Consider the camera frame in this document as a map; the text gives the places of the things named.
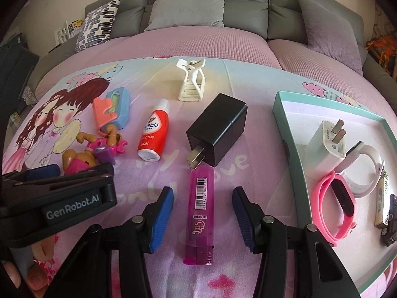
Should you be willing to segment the person's left hand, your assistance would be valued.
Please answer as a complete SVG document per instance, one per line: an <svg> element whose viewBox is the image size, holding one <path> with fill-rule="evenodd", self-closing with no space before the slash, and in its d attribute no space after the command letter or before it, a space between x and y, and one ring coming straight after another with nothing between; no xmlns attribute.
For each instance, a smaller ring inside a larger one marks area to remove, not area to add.
<svg viewBox="0 0 397 298"><path fill-rule="evenodd" d="M11 262L2 260L1 263L14 287L18 288L21 285L21 277L17 268ZM37 262L34 262L33 266L29 269L26 283L34 294L34 297L43 297L48 289L48 278L46 273Z"/></svg>

